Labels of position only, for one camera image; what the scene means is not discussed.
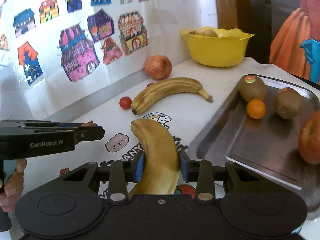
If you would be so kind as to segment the person's left hand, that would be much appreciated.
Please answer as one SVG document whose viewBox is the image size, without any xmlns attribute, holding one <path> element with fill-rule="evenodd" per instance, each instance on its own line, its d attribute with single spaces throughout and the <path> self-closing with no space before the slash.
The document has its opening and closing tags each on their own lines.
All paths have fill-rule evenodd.
<svg viewBox="0 0 320 240">
<path fill-rule="evenodd" d="M 24 171 L 27 166 L 26 159 L 18 159 L 16 171 L 10 176 L 1 193 L 1 208 L 4 212 L 14 212 L 18 200 L 22 196 L 24 184 Z"/>
</svg>

